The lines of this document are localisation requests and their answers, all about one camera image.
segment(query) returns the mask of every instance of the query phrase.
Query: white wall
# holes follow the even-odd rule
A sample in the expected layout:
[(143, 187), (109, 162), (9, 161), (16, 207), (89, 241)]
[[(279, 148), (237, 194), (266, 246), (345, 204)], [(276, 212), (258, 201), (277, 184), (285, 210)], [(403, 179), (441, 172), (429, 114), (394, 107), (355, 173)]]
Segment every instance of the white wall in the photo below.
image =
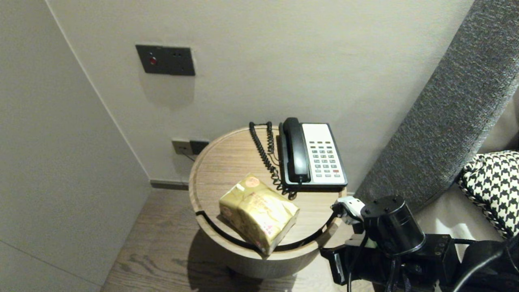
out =
[(99, 290), (146, 173), (44, 1), (0, 1), (0, 43), (0, 290)]
[[(170, 139), (249, 121), (329, 122), (354, 191), (472, 1), (47, 0), (151, 179), (187, 182)], [(143, 73), (135, 44), (189, 46), (196, 77)]]

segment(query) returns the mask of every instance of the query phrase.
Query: landline phone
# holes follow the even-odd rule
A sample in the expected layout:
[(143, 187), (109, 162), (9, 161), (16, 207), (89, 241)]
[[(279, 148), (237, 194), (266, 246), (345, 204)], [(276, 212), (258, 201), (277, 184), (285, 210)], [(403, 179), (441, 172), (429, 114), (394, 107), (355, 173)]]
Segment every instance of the landline phone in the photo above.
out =
[(272, 160), (276, 160), (272, 123), (260, 125), (267, 125), (268, 153), (257, 137), (256, 124), (250, 122), (252, 139), (274, 184), (283, 194), (289, 194), (289, 199), (293, 200), (297, 191), (331, 192), (348, 184), (329, 124), (299, 123), (295, 117), (280, 123), (276, 137), (280, 172), (269, 159), (274, 156)]

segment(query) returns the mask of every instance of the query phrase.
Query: gold tissue pack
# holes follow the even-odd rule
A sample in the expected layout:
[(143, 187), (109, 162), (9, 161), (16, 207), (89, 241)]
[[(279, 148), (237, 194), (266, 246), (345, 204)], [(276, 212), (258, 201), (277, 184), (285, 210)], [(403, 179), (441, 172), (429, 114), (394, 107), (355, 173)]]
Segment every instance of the gold tissue pack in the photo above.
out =
[(220, 213), (246, 239), (270, 255), (295, 224), (299, 208), (248, 174), (220, 198)]

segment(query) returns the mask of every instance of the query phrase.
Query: houndstooth pillow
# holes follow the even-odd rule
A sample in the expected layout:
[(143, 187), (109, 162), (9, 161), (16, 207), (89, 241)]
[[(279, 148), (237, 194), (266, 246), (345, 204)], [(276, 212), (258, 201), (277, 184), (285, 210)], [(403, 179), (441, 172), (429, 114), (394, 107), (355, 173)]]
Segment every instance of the houndstooth pillow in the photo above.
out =
[(504, 238), (519, 233), (519, 152), (477, 154), (463, 168), (459, 187)]

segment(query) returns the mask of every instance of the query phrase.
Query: wooden tabletop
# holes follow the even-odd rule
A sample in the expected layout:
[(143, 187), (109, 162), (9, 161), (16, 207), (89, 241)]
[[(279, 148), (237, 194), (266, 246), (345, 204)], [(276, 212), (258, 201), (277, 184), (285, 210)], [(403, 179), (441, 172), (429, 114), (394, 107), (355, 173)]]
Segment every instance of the wooden tabletop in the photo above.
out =
[[(273, 127), (273, 131), (275, 138), (279, 133), (277, 127)], [(256, 126), (256, 132), (266, 150), (266, 126)], [(250, 172), (273, 190), (276, 189), (249, 129), (242, 128), (211, 142), (197, 157), (189, 180), (189, 193), (195, 212), (204, 211), (218, 228), (244, 242), (246, 240), (219, 216), (218, 200)], [(304, 240), (323, 228), (332, 214), (330, 206), (344, 195), (346, 189), (340, 193), (299, 192), (292, 201), (301, 209), (299, 216), (280, 245)]]

